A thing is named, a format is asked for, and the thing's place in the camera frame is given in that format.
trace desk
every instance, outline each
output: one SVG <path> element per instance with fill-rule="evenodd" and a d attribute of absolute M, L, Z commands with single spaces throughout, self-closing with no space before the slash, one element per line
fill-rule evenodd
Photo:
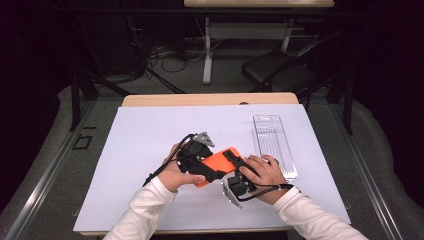
<path fill-rule="evenodd" d="M 74 231 L 105 234 L 170 147 L 189 133 L 207 131 L 216 145 L 213 152 L 234 146 L 243 156 L 253 153 L 252 116 L 259 114 L 282 118 L 299 173 L 293 183 L 350 223 L 308 116 L 293 94 L 140 95 L 128 96 L 118 110 Z M 243 209 L 228 203 L 220 185 L 214 181 L 200 189 L 182 186 L 165 207 L 156 233 L 291 229 L 257 199 L 243 203 Z"/>
<path fill-rule="evenodd" d="M 333 0 L 184 0 L 184 6 L 193 8 L 331 8 Z M 293 28 L 289 23 L 205 23 L 205 68 L 203 84 L 210 84 L 212 71 L 211 38 L 227 39 L 282 39 L 282 51 L 287 50 Z"/>

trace person's right hand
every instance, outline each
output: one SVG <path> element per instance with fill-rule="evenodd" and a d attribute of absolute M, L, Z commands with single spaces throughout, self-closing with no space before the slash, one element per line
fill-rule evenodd
<path fill-rule="evenodd" d="M 252 167 L 258 173 L 258 175 L 256 175 L 247 167 L 239 168 L 239 171 L 250 181 L 252 181 L 252 183 L 258 184 L 255 185 L 257 187 L 256 191 L 251 192 L 251 194 L 256 194 L 269 188 L 259 185 L 278 185 L 287 183 L 287 180 L 284 178 L 277 160 L 269 155 L 263 155 L 262 157 L 263 158 L 250 155 L 248 158 L 243 159 L 247 165 Z M 258 199 L 268 204 L 274 205 L 274 203 L 277 202 L 278 199 L 280 199 L 287 191 L 287 189 L 274 190 L 259 196 Z"/>

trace black chair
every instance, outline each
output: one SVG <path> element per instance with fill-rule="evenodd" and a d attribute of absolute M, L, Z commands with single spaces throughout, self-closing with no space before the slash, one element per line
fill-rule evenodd
<path fill-rule="evenodd" d="M 293 56 L 274 50 L 242 66 L 242 74 L 255 84 L 251 92 L 293 92 L 308 109 L 312 92 L 332 82 L 341 71 L 325 77 L 316 74 L 314 63 L 340 42 L 345 34 L 336 32 L 303 48 Z"/>

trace white sleeve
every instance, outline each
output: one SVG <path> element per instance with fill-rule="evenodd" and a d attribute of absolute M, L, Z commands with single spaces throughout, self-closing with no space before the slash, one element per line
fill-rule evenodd
<path fill-rule="evenodd" d="M 166 203 L 177 193 L 168 191 L 158 177 L 140 188 L 129 203 L 129 208 L 104 240 L 149 239 L 157 228 L 157 221 Z"/>
<path fill-rule="evenodd" d="M 273 206 L 280 218 L 305 239 L 367 239 L 335 214 L 292 187 Z"/>

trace dark background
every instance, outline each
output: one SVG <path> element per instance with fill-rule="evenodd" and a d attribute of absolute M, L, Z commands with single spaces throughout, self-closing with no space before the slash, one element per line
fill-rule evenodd
<path fill-rule="evenodd" d="M 155 6 L 166 2 L 162 0 Z M 74 74 L 66 54 L 67 46 L 59 40 L 71 40 L 82 62 L 101 72 L 91 54 L 92 46 L 87 46 L 77 32 L 54 27 L 55 23 L 48 20 L 39 4 L 17 0 L 1 2 L 0 6 L 1 209 L 19 187 L 41 148 L 59 108 L 57 94 L 70 85 Z M 336 1 L 338 8 L 365 11 L 374 4 L 365 0 Z M 355 74 L 354 98 L 368 107 L 382 126 L 392 148 L 396 175 L 407 194 L 424 208 L 424 196 L 420 192 L 424 189 L 423 5 L 420 0 L 402 1 L 394 12 L 388 13 L 384 24 L 375 27 L 376 38 L 370 38 L 372 47 L 361 59 Z M 117 26 L 122 25 L 121 20 L 116 20 Z M 182 19 L 174 20 L 171 28 L 183 29 Z M 173 31 L 166 19 L 151 24 L 152 34 L 165 42 L 172 40 L 169 33 Z M 183 43 L 170 44 L 178 48 Z M 124 74 L 139 70 L 132 69 L 137 68 L 137 53 L 126 51 L 126 56 L 134 58 L 126 58 L 125 63 L 111 60 L 111 69 Z M 120 53 L 112 49 L 101 57 L 107 59 L 114 54 Z"/>

